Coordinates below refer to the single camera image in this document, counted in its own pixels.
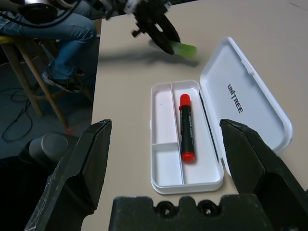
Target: table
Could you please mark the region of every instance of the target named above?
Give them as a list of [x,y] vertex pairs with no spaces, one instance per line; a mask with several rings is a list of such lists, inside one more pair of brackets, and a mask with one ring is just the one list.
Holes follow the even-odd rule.
[[[184,196],[158,194],[150,180],[150,89],[168,81],[194,79],[216,46],[232,37],[293,123],[294,140],[281,154],[304,189],[308,188],[308,12],[286,0],[203,0],[173,6],[167,14],[183,43],[198,48],[194,60],[170,56],[131,36],[132,16],[102,24],[92,123],[112,119],[108,165],[98,209],[85,218],[84,231],[106,231],[116,196],[146,195],[154,205]],[[219,203],[237,193],[225,172],[215,192],[190,194],[198,203]]]

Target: sneaker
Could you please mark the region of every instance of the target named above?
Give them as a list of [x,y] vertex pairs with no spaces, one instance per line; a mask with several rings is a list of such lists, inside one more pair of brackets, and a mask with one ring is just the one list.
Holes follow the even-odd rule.
[[78,78],[83,78],[84,76],[86,76],[86,72],[84,70],[78,69],[74,76]]
[[62,90],[71,93],[78,93],[84,90],[85,86],[81,81],[77,81],[75,77],[69,79],[53,79],[46,71],[42,74],[45,83],[56,86]]

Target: open case lid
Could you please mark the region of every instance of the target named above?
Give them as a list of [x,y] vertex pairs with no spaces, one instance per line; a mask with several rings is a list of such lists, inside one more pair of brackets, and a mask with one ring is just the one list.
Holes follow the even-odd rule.
[[232,38],[220,43],[201,73],[200,84],[216,150],[229,175],[221,119],[248,125],[276,153],[290,144],[291,121]]

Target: red marker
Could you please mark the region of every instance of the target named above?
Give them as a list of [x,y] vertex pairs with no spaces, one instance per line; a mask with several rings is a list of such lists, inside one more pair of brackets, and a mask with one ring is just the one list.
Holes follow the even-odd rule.
[[184,162],[193,162],[195,160],[192,119],[191,99],[188,94],[183,94],[180,97],[180,120],[181,157]]

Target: floor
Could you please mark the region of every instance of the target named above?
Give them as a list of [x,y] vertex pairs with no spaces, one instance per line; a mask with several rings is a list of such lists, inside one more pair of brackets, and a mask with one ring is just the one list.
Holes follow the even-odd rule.
[[[98,58],[98,48],[99,39],[93,45],[91,49],[83,56],[80,62],[79,68],[86,71],[87,76],[84,81],[86,85],[91,89],[94,94],[96,68],[97,68],[97,58]],[[39,69],[43,71],[44,66],[41,61],[36,58],[35,63],[38,65]],[[23,69],[28,76],[30,84],[35,83],[35,79],[27,67],[23,64]],[[0,66],[0,92],[7,88],[19,88],[21,87],[14,71],[12,70],[10,64],[4,64]],[[6,127],[12,123],[18,116],[20,111],[24,108],[25,103],[13,103],[10,100],[10,94],[14,93],[14,90],[9,90],[0,93],[0,133],[4,132]],[[24,100],[26,97],[23,91],[18,93],[14,97],[15,100]],[[58,120],[56,114],[53,112],[52,107],[48,102],[41,102],[40,107],[44,114],[44,117],[39,117],[36,115],[33,108],[30,106],[28,108],[28,114],[33,121],[33,127],[31,131],[23,138],[17,141],[5,142],[2,138],[0,139],[0,158],[5,158],[8,156],[18,155],[21,149],[32,139],[37,138],[46,132],[63,132],[69,133],[75,136],[79,136],[90,124],[92,118],[92,103],[82,94],[66,94],[57,100],[57,103],[62,111],[63,115],[67,119],[69,128],[65,130],[60,121]],[[31,123],[29,118],[23,114],[20,119],[14,123],[10,129],[5,133],[5,139],[11,140],[23,135],[30,127]]]

